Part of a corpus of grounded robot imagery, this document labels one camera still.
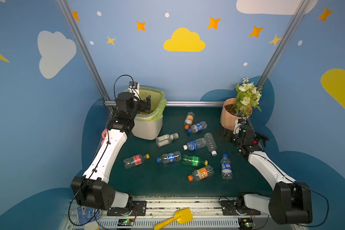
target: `white cloud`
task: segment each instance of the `white cloud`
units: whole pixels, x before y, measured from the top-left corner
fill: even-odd
[[[53,78],[77,52],[75,43],[58,31],[41,31],[38,34],[37,45],[42,56],[40,71],[47,79]]]
[[[305,9],[308,13],[318,0],[310,0]],[[237,9],[244,14],[282,14],[293,15],[301,0],[238,0]]]

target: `clear plastic bottle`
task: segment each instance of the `clear plastic bottle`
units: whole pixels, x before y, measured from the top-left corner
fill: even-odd
[[[213,175],[215,172],[213,171],[213,168],[211,165],[207,165],[203,168],[194,170],[192,172],[192,175],[188,176],[188,180],[191,182],[192,180],[199,181],[203,178],[209,177]]]
[[[206,122],[199,122],[195,125],[192,125],[187,131],[188,133],[196,133],[201,130],[205,130],[207,128],[207,123]]]
[[[194,113],[189,112],[186,114],[186,118],[184,121],[184,128],[187,130],[193,124]]]
[[[206,145],[207,145],[207,141],[206,141],[206,139],[204,139],[202,137],[202,138],[199,138],[197,140],[189,141],[186,145],[183,145],[183,148],[184,148],[184,150],[192,151],[192,150],[196,150],[196,149],[205,147]]]
[[[232,179],[231,161],[227,157],[227,154],[222,154],[221,176],[222,176],[222,179],[225,179],[225,180],[231,180]]]
[[[199,156],[189,156],[189,155],[183,155],[183,164],[191,165],[191,166],[204,166],[208,165],[207,160],[203,160]]]
[[[132,156],[131,158],[124,159],[124,166],[125,168],[132,168],[133,166],[142,164],[146,159],[149,159],[149,155],[135,155]]]
[[[208,151],[211,152],[212,156],[216,156],[217,155],[217,153],[216,153],[217,146],[216,146],[215,140],[213,139],[212,133],[207,132],[203,137],[207,141]]]
[[[169,162],[180,161],[180,160],[181,160],[180,151],[175,151],[169,154],[162,154],[161,157],[157,158],[157,163],[162,162],[164,164],[167,164]]]
[[[174,139],[179,138],[177,133],[165,134],[159,137],[156,137],[156,144],[158,147],[170,144]]]

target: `yellow cloud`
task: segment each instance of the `yellow cloud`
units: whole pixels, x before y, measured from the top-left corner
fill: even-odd
[[[345,70],[331,69],[327,71],[321,78],[321,84],[327,93],[345,108]]]
[[[166,40],[164,43],[164,49],[167,51],[198,52],[205,47],[206,44],[199,39],[199,35],[196,32],[190,32],[186,28],[175,30],[171,39]]]

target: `green mat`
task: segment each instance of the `green mat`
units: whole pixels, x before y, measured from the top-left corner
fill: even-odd
[[[187,133],[184,120],[190,111],[195,113],[193,123],[206,121],[207,129]],[[233,144],[220,139],[221,108],[166,107],[163,115],[160,135],[177,132],[179,138],[159,148],[155,140],[143,140],[130,133],[110,173],[109,184],[115,190],[134,196],[237,196],[239,192],[258,192],[263,196],[272,196],[271,187],[257,169],[238,155]],[[212,156],[207,147],[194,151],[183,149],[188,141],[201,138],[206,132],[211,132],[216,141],[216,156]],[[174,151],[202,157],[213,167],[215,174],[198,182],[189,182],[188,176],[197,167],[183,165],[181,161],[167,164],[156,162],[157,157]],[[125,169],[123,160],[136,154],[149,154],[150,159]],[[231,160],[233,178],[229,181],[221,178],[222,154],[228,154]]]

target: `pink flower pot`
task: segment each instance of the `pink flower pot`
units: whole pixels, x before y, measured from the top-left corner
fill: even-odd
[[[222,111],[221,111],[221,119],[220,119],[220,122],[221,122],[221,125],[222,127],[224,128],[227,128],[227,129],[230,129],[230,130],[234,130],[235,128],[235,121],[240,119],[240,118],[243,118],[244,120],[247,120],[249,118],[249,116],[246,116],[246,117],[237,117],[237,116],[234,116],[232,115],[231,113],[227,112],[226,109],[225,109],[225,105],[228,105],[228,104],[234,104],[236,101],[236,98],[229,98],[227,99],[225,102],[224,102],[224,106],[222,107]],[[252,114],[252,107],[250,107],[248,110],[247,110],[250,114]]]

